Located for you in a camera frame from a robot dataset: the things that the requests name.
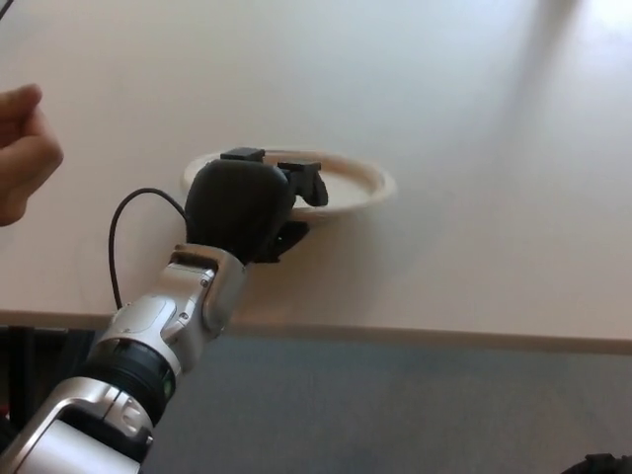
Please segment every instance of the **black cable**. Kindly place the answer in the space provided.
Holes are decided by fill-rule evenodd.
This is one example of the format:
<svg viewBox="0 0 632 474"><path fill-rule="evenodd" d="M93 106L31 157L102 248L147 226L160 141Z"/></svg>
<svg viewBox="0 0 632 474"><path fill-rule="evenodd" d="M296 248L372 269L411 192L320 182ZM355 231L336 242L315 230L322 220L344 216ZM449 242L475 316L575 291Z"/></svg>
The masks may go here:
<svg viewBox="0 0 632 474"><path fill-rule="evenodd" d="M5 4L2 6L2 8L0 8L0 20L2 20L2 18L7 14L7 12L9 11L9 7L11 6L12 3L13 3L13 0L6 0Z"/></svg>
<svg viewBox="0 0 632 474"><path fill-rule="evenodd" d="M108 261L110 264L110 279L112 280L112 292L115 294L115 302L117 304L117 309L122 308L122 301L120 300L120 290L119 290L119 279L117 278L117 267L115 262L115 236L117 234L117 224L119 223L120 215L122 211L125 209L125 206L129 204L129 202L140 196L140 195L156 195L160 198L166 200L173 208L175 208L180 215L182 215L183 219L185 219L185 223L187 223L187 215L185 214L185 210L179 205L175 199L169 196L164 191L157 190L155 188L141 188L139 190L130 193L125 199L123 199L115 210L114 215L112 216L112 222L110 224L110 235L108 236Z"/></svg>

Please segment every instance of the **gray floor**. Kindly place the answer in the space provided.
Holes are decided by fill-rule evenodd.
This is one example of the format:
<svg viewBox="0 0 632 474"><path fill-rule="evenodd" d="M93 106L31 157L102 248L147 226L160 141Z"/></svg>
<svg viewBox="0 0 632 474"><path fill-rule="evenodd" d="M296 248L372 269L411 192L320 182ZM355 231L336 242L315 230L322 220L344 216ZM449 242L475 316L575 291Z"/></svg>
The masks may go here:
<svg viewBox="0 0 632 474"><path fill-rule="evenodd" d="M220 339L151 473L559 473L632 453L632 357Z"/></svg>

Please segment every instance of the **robotic arm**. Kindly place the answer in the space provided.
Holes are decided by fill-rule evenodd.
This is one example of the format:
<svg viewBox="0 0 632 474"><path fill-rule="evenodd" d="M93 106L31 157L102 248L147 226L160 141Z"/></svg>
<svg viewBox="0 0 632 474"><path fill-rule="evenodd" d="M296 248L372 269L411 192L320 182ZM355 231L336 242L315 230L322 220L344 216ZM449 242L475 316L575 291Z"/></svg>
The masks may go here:
<svg viewBox="0 0 632 474"><path fill-rule="evenodd" d="M124 306L76 376L61 382L0 457L0 473L140 472L176 388L217 338L251 262L276 262L307 232L296 196L325 205L319 165L263 163L239 148L206 165L187 199L187 244Z"/></svg>

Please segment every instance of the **black object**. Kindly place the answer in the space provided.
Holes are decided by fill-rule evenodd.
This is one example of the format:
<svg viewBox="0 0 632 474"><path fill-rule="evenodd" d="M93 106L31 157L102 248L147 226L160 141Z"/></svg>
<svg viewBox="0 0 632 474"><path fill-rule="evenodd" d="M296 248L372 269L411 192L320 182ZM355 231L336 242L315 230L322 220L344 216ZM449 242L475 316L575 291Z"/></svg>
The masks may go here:
<svg viewBox="0 0 632 474"><path fill-rule="evenodd" d="M63 348L66 340L66 331L35 328L36 351L55 353ZM0 327L0 352L8 353L9 327Z"/></svg>
<svg viewBox="0 0 632 474"><path fill-rule="evenodd" d="M11 6L11 4L13 3L14 0L4 0L4 5L2 6L2 8L0 8L0 20L2 20L2 18L6 15L6 13L9 11L9 7Z"/></svg>
<svg viewBox="0 0 632 474"><path fill-rule="evenodd" d="M110 383L132 396L154 426L176 390L169 363L153 349L130 340L97 344L77 375Z"/></svg>
<svg viewBox="0 0 632 474"><path fill-rule="evenodd" d="M207 163L192 182L187 242L223 249L244 265L278 262L309 231L288 222L296 197L328 202L320 164L265 164L265 150L235 148Z"/></svg>
<svg viewBox="0 0 632 474"><path fill-rule="evenodd" d="M79 366L88 356L90 348L92 348L92 343L95 340L95 332L69 330L65 337L63 347L57 359L55 372L48 381L46 396L52 392L57 384L75 375Z"/></svg>
<svg viewBox="0 0 632 474"><path fill-rule="evenodd" d="M9 410L19 431L35 412L35 329L10 327L8 338Z"/></svg>
<svg viewBox="0 0 632 474"><path fill-rule="evenodd" d="M0 454L9 447L18 435L18 431L11 426L9 420L0 419Z"/></svg>
<svg viewBox="0 0 632 474"><path fill-rule="evenodd" d="M151 432L147 428L141 428L136 435L127 437L76 407L64 410L59 420L138 463L144 461L151 447Z"/></svg>
<svg viewBox="0 0 632 474"><path fill-rule="evenodd" d="M562 474L632 474L632 457L617 459L612 454L589 454Z"/></svg>

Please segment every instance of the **table edge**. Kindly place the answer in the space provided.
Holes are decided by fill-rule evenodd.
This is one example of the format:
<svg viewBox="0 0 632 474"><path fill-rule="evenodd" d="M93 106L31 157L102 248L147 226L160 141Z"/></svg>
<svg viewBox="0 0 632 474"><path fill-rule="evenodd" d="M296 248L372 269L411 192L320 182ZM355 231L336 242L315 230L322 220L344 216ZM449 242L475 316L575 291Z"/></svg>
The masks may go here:
<svg viewBox="0 0 632 474"><path fill-rule="evenodd" d="M31 312L0 309L0 325L101 331L113 314ZM632 355L632 340L572 338L537 335L471 333L464 331L351 327L320 324L275 324L235 321L225 334L235 338L294 339L361 342L460 349L509 350L547 353Z"/></svg>

